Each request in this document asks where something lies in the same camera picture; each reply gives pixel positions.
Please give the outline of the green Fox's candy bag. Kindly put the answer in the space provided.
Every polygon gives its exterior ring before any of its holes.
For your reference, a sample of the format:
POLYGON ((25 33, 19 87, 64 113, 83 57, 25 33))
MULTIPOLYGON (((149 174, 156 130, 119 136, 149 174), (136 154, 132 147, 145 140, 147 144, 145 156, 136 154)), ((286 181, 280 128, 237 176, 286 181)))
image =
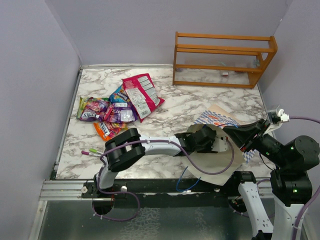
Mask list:
POLYGON ((77 110, 77 113, 76 113, 76 118, 78 120, 80 119, 80 117, 82 115, 82 112, 83 112, 85 106, 87 105, 87 100, 88 100, 87 97, 80 97, 80 99, 79 99, 78 110, 77 110))

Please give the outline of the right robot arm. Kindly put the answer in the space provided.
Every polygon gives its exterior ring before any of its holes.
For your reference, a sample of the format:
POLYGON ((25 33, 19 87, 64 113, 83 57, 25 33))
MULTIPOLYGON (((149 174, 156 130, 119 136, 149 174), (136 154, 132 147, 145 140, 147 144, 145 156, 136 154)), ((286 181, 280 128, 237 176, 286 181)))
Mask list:
POLYGON ((270 173, 274 222, 270 222, 258 196, 254 178, 237 178, 230 182, 229 189, 244 201, 254 240, 296 240, 301 236, 308 207, 320 193, 313 192, 307 173, 320 163, 320 145, 306 135, 282 144, 267 133, 270 126, 268 120, 261 119, 247 125, 225 126, 223 131, 242 152, 257 150, 275 164, 270 173))

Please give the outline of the red snack bag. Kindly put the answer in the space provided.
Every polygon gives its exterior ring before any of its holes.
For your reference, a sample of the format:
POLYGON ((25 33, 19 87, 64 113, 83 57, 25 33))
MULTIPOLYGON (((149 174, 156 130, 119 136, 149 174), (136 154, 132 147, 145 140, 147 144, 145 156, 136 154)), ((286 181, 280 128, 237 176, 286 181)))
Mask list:
POLYGON ((141 123, 165 102, 163 98, 158 96, 149 73, 124 78, 122 86, 141 123))

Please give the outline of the purple snack bag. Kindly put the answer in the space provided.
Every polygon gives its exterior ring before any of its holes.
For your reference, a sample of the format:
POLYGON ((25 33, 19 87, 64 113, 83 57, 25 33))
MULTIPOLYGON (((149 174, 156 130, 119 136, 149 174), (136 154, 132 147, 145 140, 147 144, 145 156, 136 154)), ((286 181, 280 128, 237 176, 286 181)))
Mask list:
POLYGON ((112 103, 113 111, 109 115, 107 122, 109 123, 131 123, 138 119, 137 112, 130 102, 112 103))

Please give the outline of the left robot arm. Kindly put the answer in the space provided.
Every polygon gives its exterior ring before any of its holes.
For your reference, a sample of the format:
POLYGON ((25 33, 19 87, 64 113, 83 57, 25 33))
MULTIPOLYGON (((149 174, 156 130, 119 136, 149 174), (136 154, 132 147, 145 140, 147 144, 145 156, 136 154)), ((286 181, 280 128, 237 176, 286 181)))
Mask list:
POLYGON ((130 128, 105 143, 100 156, 103 165, 95 176, 93 191, 101 198, 106 197, 118 173, 129 169, 144 156, 188 157, 192 153, 213 153, 216 136, 217 132, 206 125, 196 132, 163 138, 141 135, 137 128, 130 128))

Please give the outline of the purple Fox's berries bag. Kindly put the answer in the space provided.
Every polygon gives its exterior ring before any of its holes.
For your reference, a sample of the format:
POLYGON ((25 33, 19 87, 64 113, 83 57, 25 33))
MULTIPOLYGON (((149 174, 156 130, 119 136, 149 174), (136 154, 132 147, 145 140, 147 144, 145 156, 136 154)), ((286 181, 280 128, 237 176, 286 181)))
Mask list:
POLYGON ((80 117, 82 122, 102 122, 102 118, 109 106, 107 97, 95 98, 87 97, 87 103, 80 117))

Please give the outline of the orange candy bag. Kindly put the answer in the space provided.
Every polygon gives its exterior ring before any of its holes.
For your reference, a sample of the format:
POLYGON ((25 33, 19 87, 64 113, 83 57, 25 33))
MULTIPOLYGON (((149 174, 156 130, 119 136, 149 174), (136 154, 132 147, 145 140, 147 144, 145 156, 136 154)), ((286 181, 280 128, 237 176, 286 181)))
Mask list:
POLYGON ((93 126, 105 142, 116 137, 121 131, 128 129, 126 123, 94 122, 93 126))

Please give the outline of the pink Big Foot candy bag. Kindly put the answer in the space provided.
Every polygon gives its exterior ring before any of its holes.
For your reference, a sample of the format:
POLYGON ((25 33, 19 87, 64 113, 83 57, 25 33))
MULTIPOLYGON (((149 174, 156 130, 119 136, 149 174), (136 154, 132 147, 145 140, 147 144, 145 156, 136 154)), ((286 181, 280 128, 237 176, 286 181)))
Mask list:
POLYGON ((110 116, 110 114, 113 112, 113 108, 114 108, 114 104, 110 103, 106 112, 103 115, 102 121, 105 122, 108 120, 108 117, 110 116))

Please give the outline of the blue snack bag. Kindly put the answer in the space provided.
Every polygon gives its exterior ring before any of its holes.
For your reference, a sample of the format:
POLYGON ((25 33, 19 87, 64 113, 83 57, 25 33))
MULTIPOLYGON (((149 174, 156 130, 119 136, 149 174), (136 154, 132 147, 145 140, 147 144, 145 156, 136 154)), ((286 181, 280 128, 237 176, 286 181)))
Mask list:
POLYGON ((120 85, 110 96, 110 103, 129 103, 131 102, 129 96, 127 95, 124 86, 120 85))

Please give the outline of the blue checkered paper bag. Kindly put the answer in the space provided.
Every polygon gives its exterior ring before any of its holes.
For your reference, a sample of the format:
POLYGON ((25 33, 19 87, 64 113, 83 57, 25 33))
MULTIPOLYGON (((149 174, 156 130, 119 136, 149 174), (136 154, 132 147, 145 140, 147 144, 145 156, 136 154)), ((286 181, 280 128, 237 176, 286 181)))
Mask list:
POLYGON ((204 126, 216 131, 216 137, 227 137, 228 150, 225 152, 190 154, 190 159, 180 156, 182 165, 195 178, 213 185, 223 186, 232 174, 241 166, 252 161, 256 150, 242 152, 235 143, 223 131, 226 126, 243 125, 244 122, 237 119, 216 104, 205 110, 195 122, 188 128, 190 132, 196 132, 204 126))

